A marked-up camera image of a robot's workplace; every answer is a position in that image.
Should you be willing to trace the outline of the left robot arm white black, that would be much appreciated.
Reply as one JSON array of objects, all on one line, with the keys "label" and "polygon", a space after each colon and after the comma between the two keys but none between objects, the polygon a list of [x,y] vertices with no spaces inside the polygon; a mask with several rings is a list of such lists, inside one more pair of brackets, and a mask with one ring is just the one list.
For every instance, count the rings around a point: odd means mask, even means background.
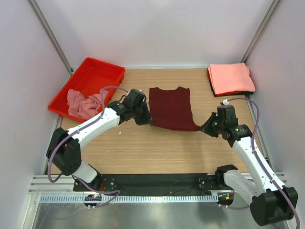
[{"label": "left robot arm white black", "polygon": [[100,113],[80,125],[68,130],[57,128],[53,132],[46,153],[49,181],[57,181],[56,178],[51,178],[51,166],[55,165],[61,175],[73,176],[88,190],[101,191],[102,175],[82,160],[81,151],[105,131],[131,119],[134,119],[137,125],[153,123],[146,95],[141,90],[132,89],[121,100],[110,102],[108,105],[103,104]]}]

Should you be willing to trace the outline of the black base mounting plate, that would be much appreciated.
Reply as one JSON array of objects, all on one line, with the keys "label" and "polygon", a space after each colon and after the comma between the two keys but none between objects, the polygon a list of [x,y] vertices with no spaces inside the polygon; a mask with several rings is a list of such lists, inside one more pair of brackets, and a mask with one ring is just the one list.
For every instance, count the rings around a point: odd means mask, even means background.
[{"label": "black base mounting plate", "polygon": [[203,196],[232,190],[214,174],[104,174],[95,190],[120,190],[121,196]]}]

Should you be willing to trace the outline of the pink crumpled t shirt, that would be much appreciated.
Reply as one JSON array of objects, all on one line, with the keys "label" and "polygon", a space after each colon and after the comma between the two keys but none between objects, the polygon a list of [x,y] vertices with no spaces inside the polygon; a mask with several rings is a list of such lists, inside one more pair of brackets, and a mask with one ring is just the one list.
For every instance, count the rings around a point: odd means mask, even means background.
[{"label": "pink crumpled t shirt", "polygon": [[85,98],[81,92],[70,89],[67,93],[67,105],[69,115],[88,120],[99,113],[102,97],[100,94],[93,94]]}]

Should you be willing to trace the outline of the left aluminium frame post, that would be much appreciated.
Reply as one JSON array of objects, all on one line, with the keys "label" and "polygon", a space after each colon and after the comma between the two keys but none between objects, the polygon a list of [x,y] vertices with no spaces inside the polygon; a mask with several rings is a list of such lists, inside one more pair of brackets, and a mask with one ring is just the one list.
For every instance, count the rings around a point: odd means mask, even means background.
[{"label": "left aluminium frame post", "polygon": [[37,17],[39,23],[41,24],[43,30],[45,31],[48,39],[50,40],[51,44],[53,45],[56,53],[58,54],[59,58],[61,59],[63,65],[67,69],[69,75],[71,76],[73,74],[73,68],[71,67],[66,55],[64,54],[60,44],[58,43],[51,27],[49,26],[43,12],[41,11],[38,3],[36,0],[27,0],[30,7],[32,8],[35,16]]}]

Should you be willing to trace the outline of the aluminium front rail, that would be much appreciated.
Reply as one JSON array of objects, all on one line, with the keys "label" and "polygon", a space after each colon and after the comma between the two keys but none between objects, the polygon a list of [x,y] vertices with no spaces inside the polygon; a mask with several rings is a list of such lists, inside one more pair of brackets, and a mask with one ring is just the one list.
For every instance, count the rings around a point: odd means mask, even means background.
[{"label": "aluminium front rail", "polygon": [[65,192],[65,191],[75,191],[75,192],[86,192],[89,191],[83,184],[79,181],[75,181],[71,176],[63,176],[60,179],[52,183],[49,181],[48,177],[45,175],[37,175],[33,178],[31,182],[30,191],[42,191],[46,190],[49,192]]}]

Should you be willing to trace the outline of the right aluminium frame post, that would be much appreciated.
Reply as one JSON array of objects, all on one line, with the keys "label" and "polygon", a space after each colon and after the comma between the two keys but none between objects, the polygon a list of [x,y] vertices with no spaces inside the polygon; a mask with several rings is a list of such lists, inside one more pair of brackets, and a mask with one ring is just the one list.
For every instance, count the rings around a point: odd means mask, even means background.
[{"label": "right aluminium frame post", "polygon": [[251,39],[242,59],[241,62],[247,63],[251,54],[253,53],[255,47],[259,43],[260,39],[262,38],[264,32],[266,31],[267,27],[269,26],[272,18],[275,16],[278,8],[280,7],[282,0],[273,0],[271,1],[270,6],[268,7],[260,25],[258,26],[253,38]]}]

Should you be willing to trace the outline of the folded red t shirt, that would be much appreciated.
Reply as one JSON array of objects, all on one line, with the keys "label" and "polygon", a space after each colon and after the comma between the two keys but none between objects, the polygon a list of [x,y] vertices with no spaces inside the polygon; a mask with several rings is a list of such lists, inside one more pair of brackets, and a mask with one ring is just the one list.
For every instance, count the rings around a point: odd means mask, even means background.
[{"label": "folded red t shirt", "polygon": [[210,88],[211,88],[211,91],[213,93],[213,96],[216,97],[215,93],[214,93],[214,89],[213,89],[213,84],[212,84],[212,80],[211,80],[211,76],[210,76],[210,71],[209,69],[207,70],[207,76],[208,76],[208,80],[209,80],[209,84],[210,84]]}]

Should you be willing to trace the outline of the red plastic bin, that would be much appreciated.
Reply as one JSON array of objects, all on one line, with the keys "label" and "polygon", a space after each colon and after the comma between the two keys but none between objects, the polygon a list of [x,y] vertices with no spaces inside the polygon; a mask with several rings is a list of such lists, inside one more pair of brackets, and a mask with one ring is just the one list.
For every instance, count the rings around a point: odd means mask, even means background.
[{"label": "red plastic bin", "polygon": [[124,67],[88,57],[51,101],[48,109],[60,116],[82,123],[84,119],[68,114],[68,90],[74,89],[88,97],[99,93],[106,86],[120,86],[124,73]]}]

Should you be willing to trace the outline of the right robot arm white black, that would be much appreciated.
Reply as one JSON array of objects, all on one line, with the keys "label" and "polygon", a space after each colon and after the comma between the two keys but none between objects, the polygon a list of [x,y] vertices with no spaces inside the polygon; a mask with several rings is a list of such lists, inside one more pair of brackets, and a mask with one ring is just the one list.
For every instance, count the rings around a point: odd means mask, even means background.
[{"label": "right robot arm white black", "polygon": [[221,105],[217,112],[201,126],[205,134],[228,142],[246,165],[251,180],[233,165],[218,167],[215,184],[221,189],[231,187],[249,205],[253,219],[259,226],[296,218],[298,193],[286,187],[261,154],[254,134],[247,125],[240,125],[232,105]]}]

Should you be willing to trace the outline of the dark maroon t shirt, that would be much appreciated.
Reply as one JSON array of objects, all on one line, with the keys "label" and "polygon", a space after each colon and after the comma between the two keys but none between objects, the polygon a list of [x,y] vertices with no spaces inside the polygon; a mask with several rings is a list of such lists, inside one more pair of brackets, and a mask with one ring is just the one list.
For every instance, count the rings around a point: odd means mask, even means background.
[{"label": "dark maroon t shirt", "polygon": [[150,88],[149,106],[154,126],[174,131],[199,131],[200,127],[193,120],[190,89]]}]

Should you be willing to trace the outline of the aluminium frame post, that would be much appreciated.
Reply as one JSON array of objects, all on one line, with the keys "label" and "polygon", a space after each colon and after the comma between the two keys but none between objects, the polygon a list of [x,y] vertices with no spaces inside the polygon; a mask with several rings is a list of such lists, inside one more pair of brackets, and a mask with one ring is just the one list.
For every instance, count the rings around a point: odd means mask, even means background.
[{"label": "aluminium frame post", "polygon": [[71,76],[73,74],[73,68],[71,67],[66,55],[64,54],[60,44],[58,43],[51,27],[49,26],[43,12],[41,11],[38,3],[36,0],[27,0],[30,7],[32,8],[35,16],[37,17],[39,23],[41,24],[43,30],[45,31],[48,39],[50,40],[51,44],[53,45],[56,53],[58,54],[59,58],[61,59],[63,65],[67,69],[69,75]]},{"label": "aluminium frame post", "polygon": [[272,18],[275,16],[278,8],[280,7],[282,0],[273,0],[271,1],[270,6],[268,7],[260,25],[258,26],[253,38],[251,39],[242,59],[241,62],[247,63],[251,54],[253,53],[255,47],[259,43],[260,39],[262,38],[264,32],[266,31],[267,27],[269,26]]}]

